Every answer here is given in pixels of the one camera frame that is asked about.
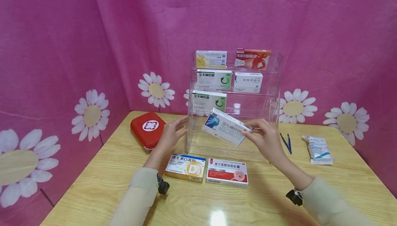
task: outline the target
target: hand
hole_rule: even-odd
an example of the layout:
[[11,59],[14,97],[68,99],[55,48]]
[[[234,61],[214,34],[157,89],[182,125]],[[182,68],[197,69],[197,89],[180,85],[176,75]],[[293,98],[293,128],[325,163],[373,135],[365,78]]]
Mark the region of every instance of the hand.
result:
[[280,140],[280,132],[272,127],[264,119],[254,119],[245,123],[252,127],[252,132],[241,132],[242,135],[251,140],[259,149],[259,152],[273,165],[288,160],[284,153]]

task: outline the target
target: pink backdrop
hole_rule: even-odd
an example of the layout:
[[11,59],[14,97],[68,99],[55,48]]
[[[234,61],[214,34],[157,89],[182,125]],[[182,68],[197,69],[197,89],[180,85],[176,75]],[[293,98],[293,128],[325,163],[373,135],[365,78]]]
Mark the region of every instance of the pink backdrop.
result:
[[[0,154],[32,146],[54,166],[50,179],[39,168],[28,177],[36,191],[2,186],[0,225],[39,225],[130,110],[186,113],[197,49],[280,50],[282,98],[305,105],[282,121],[340,128],[335,118],[352,114],[344,135],[397,195],[395,1],[0,0]],[[81,98],[100,108],[91,130]]]

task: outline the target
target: acrylic display shelf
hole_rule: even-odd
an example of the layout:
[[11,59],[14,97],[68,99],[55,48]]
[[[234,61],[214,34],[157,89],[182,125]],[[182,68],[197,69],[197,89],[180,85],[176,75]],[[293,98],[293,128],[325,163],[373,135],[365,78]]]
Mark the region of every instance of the acrylic display shelf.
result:
[[[227,52],[227,68],[232,71],[232,83],[230,90],[207,89],[227,94],[225,113],[246,122],[251,119],[264,118],[275,127],[278,127],[279,110],[278,98],[280,94],[281,74],[284,69],[284,60],[281,54],[272,51],[266,70],[246,69],[234,67],[235,52]],[[211,111],[194,111],[191,100],[191,92],[196,90],[197,72],[196,54],[193,54],[190,80],[190,97],[188,110],[188,133],[186,151],[191,155],[206,155],[213,158],[225,158],[236,160],[263,161],[263,156],[256,146],[245,139],[239,147],[210,135],[202,130],[207,116]],[[263,75],[261,90],[259,93],[233,92],[235,72],[260,72]]]

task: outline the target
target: red and white medicine box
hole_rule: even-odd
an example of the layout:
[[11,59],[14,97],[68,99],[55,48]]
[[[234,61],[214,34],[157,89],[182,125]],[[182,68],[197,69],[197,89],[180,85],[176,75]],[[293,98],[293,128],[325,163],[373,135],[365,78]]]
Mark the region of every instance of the red and white medicine box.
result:
[[247,188],[247,165],[238,161],[209,159],[206,182],[231,184]]
[[164,125],[156,113],[146,113],[131,121],[131,130],[145,149],[153,150],[163,134]]

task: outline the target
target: orange medicine box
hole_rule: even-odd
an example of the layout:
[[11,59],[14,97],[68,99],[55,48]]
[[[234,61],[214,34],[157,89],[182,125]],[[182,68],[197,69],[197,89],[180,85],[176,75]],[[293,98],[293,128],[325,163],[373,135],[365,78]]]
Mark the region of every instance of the orange medicine box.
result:
[[247,165],[238,161],[209,159],[207,181],[216,184],[230,184],[248,187]]
[[165,169],[165,175],[202,183],[205,163],[205,158],[172,154]]

